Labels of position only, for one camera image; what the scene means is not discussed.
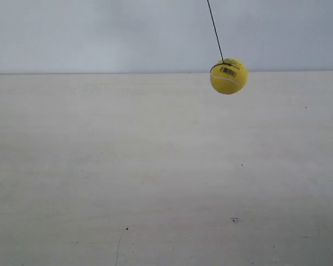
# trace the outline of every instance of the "yellow tennis ball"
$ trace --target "yellow tennis ball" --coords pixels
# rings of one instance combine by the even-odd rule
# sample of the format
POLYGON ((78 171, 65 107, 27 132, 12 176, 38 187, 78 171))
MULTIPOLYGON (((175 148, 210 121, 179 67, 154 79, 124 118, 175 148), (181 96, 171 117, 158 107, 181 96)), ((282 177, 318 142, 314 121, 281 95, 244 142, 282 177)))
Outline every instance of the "yellow tennis ball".
POLYGON ((247 69, 242 62, 236 59, 220 60, 210 71, 212 87, 222 94, 229 95, 240 91, 245 86, 247 79, 247 69))

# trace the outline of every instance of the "tennis ball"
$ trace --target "tennis ball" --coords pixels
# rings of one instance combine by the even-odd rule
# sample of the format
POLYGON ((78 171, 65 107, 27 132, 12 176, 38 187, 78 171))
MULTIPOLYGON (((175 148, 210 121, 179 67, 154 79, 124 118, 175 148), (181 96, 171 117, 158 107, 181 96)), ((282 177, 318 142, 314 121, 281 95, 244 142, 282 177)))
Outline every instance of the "tennis ball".
POLYGON ((220 60, 211 68, 212 87, 221 94, 234 94, 246 84, 248 71, 244 64, 236 59, 220 60))

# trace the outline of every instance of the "black string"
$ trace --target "black string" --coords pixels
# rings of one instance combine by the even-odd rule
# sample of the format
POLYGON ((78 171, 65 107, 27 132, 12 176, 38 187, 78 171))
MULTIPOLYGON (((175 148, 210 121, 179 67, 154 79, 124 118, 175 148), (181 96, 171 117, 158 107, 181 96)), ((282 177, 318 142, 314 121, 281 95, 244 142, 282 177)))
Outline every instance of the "black string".
POLYGON ((222 55, 222 50, 221 50, 221 45, 220 45, 220 41, 219 41, 219 39, 218 39, 218 35, 217 35, 217 30, 216 30, 215 20, 213 19, 213 15, 212 15, 212 10, 211 10, 211 5, 210 5, 210 0, 207 0, 207 4, 209 5, 210 14, 211 14, 211 19, 212 19, 212 23, 213 23, 213 28, 215 29, 215 34, 216 34, 216 38, 217 38, 218 48, 220 49, 220 54, 221 54, 222 62, 224 63, 223 55, 222 55))

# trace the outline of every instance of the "barcode label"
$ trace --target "barcode label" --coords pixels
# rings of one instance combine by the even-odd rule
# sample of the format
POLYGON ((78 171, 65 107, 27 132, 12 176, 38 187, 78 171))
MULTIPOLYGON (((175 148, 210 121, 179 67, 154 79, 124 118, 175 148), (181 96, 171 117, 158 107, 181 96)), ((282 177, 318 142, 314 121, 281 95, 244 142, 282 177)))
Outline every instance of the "barcode label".
POLYGON ((237 76, 237 73, 229 68, 225 68, 224 66, 221 67, 221 71, 226 73, 227 75, 231 75, 233 77, 237 76))

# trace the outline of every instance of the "white wall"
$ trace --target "white wall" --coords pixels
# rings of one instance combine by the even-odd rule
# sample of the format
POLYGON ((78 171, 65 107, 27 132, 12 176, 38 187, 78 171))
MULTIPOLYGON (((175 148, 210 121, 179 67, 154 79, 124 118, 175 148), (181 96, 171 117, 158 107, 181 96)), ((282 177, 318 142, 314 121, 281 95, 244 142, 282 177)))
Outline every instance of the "white wall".
MULTIPOLYGON (((211 0, 226 57, 333 69, 333 0, 211 0)), ((0 73, 209 71, 206 0, 0 0, 0 73)))
POLYGON ((333 72, 249 80, 0 75, 0 265, 333 266, 333 72))

